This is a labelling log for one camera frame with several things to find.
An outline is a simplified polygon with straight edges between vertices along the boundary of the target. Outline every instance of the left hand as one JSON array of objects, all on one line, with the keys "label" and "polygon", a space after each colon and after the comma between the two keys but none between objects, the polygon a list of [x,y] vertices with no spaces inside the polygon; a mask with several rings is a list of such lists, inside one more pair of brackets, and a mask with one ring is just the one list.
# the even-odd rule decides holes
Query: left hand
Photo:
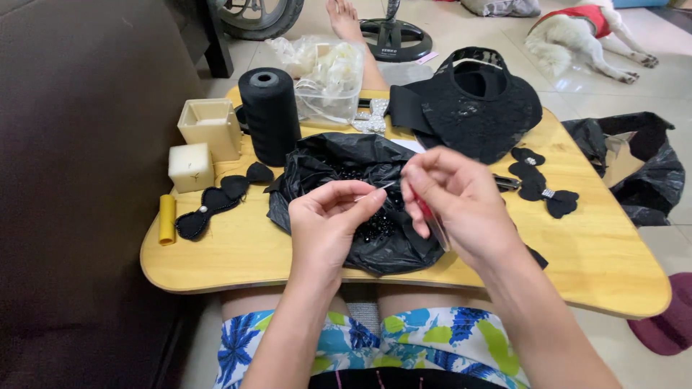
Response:
[{"label": "left hand", "polygon": [[380,209],[386,197],[384,189],[353,180],[331,181],[291,201],[293,261],[289,282],[333,287],[336,292],[356,228]]}]

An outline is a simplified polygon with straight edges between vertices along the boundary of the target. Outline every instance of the hand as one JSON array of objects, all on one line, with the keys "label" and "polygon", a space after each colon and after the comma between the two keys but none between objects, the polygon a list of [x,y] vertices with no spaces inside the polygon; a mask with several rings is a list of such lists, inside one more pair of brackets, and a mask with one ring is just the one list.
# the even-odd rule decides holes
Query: hand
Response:
[{"label": "hand", "polygon": [[331,181],[291,201],[293,261],[289,282],[336,286],[336,292],[356,228],[380,209],[386,197],[384,189],[362,181]]},{"label": "hand", "polygon": [[526,251],[488,167],[445,147],[411,158],[401,194],[414,229],[430,236],[413,191],[440,215],[452,248],[474,269]]}]

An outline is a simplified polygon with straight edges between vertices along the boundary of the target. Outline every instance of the brown sofa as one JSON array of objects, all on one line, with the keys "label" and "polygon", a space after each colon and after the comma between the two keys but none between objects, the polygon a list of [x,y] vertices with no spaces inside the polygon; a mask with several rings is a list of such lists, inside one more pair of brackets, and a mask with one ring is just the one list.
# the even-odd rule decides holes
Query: brown sofa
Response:
[{"label": "brown sofa", "polygon": [[0,2],[0,388],[161,386],[185,301],[139,247],[202,97],[161,0]]}]

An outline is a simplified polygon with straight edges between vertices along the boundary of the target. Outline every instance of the tile floor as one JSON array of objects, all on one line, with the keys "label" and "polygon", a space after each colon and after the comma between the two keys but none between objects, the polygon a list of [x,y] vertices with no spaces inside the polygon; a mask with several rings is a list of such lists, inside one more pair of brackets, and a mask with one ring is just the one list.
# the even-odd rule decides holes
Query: tile floor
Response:
[{"label": "tile floor", "polygon": [[[361,18],[382,17],[386,0],[352,0]],[[305,0],[302,14],[286,34],[297,39],[303,34],[331,34],[324,0]],[[576,0],[539,0],[543,12],[574,5]],[[639,72],[633,85],[595,75],[582,64],[575,64],[559,78],[542,74],[536,58],[528,54],[522,40],[534,23],[532,19],[479,18],[459,3],[427,0],[402,0],[397,17],[427,30],[440,56],[427,65],[434,69],[453,50],[465,46],[486,46],[498,50],[509,70],[528,81],[543,105],[560,120],[603,117],[638,111],[651,111],[672,122],[677,129],[669,133],[672,146],[683,165],[692,171],[692,35],[644,9],[621,10],[625,23],[637,40],[661,64],[645,69],[611,53],[605,59],[622,69]],[[235,65],[229,80],[208,78],[204,61],[198,65],[208,97],[221,97],[237,84],[242,73],[261,66],[276,66],[269,47],[261,42],[230,41]],[[645,227],[639,230],[667,274],[692,271],[692,191],[686,192],[671,213],[673,226]],[[202,317],[182,388],[209,388],[218,368],[221,316],[219,303],[210,296]],[[632,334],[625,320],[573,309],[579,324],[598,353],[614,370],[625,387],[681,388],[692,381],[692,350],[677,356],[659,356],[648,351]]]}]

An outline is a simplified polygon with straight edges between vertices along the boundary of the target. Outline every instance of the pink slipper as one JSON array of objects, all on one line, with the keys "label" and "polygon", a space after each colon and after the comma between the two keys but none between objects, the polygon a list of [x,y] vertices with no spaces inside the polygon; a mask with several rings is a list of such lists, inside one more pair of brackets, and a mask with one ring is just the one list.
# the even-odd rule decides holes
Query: pink slipper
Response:
[{"label": "pink slipper", "polygon": [[692,345],[692,273],[668,279],[673,290],[668,309],[652,318],[627,320],[642,344],[660,355],[676,355]]}]

